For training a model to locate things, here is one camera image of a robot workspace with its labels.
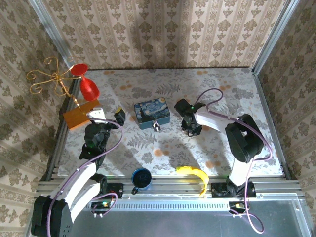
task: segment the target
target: starry night tin box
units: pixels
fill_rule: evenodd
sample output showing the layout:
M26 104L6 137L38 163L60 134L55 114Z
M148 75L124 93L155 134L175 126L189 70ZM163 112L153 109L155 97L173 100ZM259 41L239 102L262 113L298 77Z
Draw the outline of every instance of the starry night tin box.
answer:
M170 112L165 98L144 101L134 105L140 129L154 128L170 122Z

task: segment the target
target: blue mug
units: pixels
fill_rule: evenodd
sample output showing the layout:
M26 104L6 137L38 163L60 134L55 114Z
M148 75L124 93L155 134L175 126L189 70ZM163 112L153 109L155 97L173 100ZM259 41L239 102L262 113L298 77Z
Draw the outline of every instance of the blue mug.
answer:
M148 169L138 168L132 174L132 183L135 187L132 194L135 195L139 190L146 190L152 181L152 174Z

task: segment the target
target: toy banana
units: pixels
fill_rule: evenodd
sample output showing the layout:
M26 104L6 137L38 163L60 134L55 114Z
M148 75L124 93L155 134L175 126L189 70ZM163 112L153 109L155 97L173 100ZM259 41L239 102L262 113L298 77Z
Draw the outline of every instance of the toy banana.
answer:
M206 193L209 178L208 178L208 175L203 170L192 167L192 166L178 166L176 168L176 172L178 174L193 174L200 177L204 182L204 189L199 194L199 197L202 197Z

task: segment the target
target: patterned wallpaper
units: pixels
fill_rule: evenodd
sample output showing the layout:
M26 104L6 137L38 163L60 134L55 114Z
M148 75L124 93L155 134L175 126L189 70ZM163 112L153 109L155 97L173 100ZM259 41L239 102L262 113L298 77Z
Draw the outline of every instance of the patterned wallpaper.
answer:
M43 0L91 69L251 66L285 0Z
M0 237L24 236L37 184L55 146L64 98L29 93L27 71L57 49L25 0L0 0Z
M259 78L316 222L316 0L300 1Z

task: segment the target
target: gold wire figure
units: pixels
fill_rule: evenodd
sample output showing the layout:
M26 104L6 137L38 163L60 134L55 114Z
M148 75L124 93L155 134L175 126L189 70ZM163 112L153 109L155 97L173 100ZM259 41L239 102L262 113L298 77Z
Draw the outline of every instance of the gold wire figure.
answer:
M74 57L70 57L71 60L69 62L72 62L72 61L75 61L74 60ZM57 71L54 72L53 74L48 74L48 73L45 73L41 70L38 70L38 69L35 69L35 70L31 70L29 71L27 74L26 74L26 79L27 80L34 80L36 78L36 74L35 72L38 72L38 73L41 73L43 75L46 75L48 77L50 77L49 80L47 81L44 81L44 82L39 82L39 83L34 83L31 85L30 87L30 92L32 94L39 94L42 92L43 90L43 87L41 86L42 84L46 84L46 83L49 83L49 82L52 82L52 81L55 81L56 82L56 86L55 86L55 89L54 89L54 92L56 95L58 96L64 96L64 95L67 95L69 97L71 97L75 104L79 107L79 109L82 111L76 97L72 94L69 93L69 87L68 86L65 86L63 80L74 80L74 79L80 79L81 77L75 77L75 78L67 78L65 77L65 74L68 73L72 68L73 66L71 66L67 71L65 71L64 73L60 74L59 72L59 61L58 61L58 58L57 57L48 57L44 60L44 63L46 65L49 65L53 60L56 61L56 65L57 65ZM61 90L61 93L58 93L57 92L57 88L58 88L58 85L61 86L60 90Z

